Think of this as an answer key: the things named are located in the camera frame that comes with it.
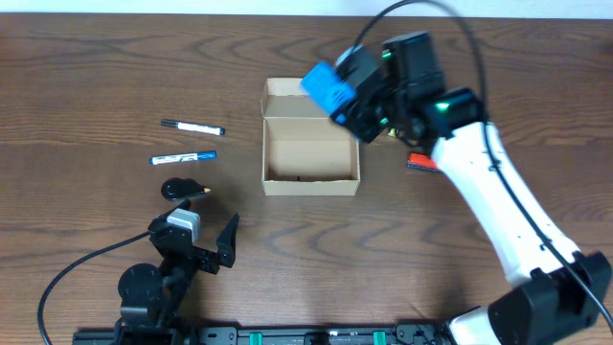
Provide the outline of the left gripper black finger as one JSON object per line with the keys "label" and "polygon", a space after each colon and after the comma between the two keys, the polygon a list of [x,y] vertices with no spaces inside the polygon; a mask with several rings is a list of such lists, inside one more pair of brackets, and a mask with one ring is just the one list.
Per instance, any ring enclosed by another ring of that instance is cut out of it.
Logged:
{"label": "left gripper black finger", "polygon": [[167,219],[168,216],[176,210],[189,211],[191,209],[191,205],[192,205],[192,202],[189,199],[182,200],[176,207],[162,214],[160,216],[160,219]]}
{"label": "left gripper black finger", "polygon": [[219,264],[227,268],[236,261],[238,223],[239,214],[234,214],[216,239]]}

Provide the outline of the blue white marker pen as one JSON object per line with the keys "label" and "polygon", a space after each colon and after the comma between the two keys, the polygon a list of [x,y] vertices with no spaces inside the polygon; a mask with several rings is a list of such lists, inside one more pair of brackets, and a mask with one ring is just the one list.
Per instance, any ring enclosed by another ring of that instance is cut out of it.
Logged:
{"label": "blue white marker pen", "polygon": [[152,166],[158,166],[164,164],[205,161],[212,159],[217,159],[217,153],[214,150],[154,156],[149,159],[149,164]]}

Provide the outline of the blue plastic tool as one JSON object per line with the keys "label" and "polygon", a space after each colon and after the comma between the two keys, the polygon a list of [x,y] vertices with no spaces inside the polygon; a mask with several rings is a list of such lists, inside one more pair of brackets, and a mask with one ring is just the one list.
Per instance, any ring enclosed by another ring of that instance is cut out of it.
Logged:
{"label": "blue plastic tool", "polygon": [[301,87],[338,125],[347,122],[346,112],[356,98],[352,86],[338,77],[326,62],[316,64],[302,79]]}

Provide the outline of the red black stapler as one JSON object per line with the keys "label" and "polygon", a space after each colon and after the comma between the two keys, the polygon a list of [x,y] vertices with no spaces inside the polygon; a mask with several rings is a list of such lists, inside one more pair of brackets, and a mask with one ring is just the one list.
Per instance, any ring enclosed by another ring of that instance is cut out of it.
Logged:
{"label": "red black stapler", "polygon": [[439,172],[436,163],[427,155],[420,153],[410,153],[407,158],[406,166],[409,169],[430,171],[430,172]]}

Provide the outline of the cardboard box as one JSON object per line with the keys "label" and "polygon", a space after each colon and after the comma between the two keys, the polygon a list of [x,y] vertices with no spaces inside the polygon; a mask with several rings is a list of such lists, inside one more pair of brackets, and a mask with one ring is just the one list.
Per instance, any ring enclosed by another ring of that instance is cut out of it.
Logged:
{"label": "cardboard box", "polygon": [[359,144],[307,95],[298,78],[269,78],[261,93],[261,183],[266,196],[353,196]]}

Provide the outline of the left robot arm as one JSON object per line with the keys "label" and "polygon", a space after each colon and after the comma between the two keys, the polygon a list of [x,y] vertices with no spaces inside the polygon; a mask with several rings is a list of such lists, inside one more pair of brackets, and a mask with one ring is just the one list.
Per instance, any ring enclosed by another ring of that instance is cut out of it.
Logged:
{"label": "left robot arm", "polygon": [[199,272],[216,275],[236,261],[239,215],[234,214],[216,239],[216,250],[194,245],[200,216],[188,200],[156,217],[148,226],[149,241],[162,263],[137,264],[121,276],[123,325],[116,328],[118,344],[198,344],[199,331],[178,316],[179,307]]}

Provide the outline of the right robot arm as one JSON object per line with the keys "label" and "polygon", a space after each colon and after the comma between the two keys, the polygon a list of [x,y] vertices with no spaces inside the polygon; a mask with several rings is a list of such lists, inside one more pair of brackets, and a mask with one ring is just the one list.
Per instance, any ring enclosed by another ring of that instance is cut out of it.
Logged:
{"label": "right robot arm", "polygon": [[379,57],[360,44],[335,61],[309,94],[364,143],[392,129],[421,150],[464,198],[485,230],[511,290],[435,326],[446,344],[552,344],[610,320],[612,267],[583,254],[545,213],[512,164],[484,101],[450,89],[431,39],[386,40]]}

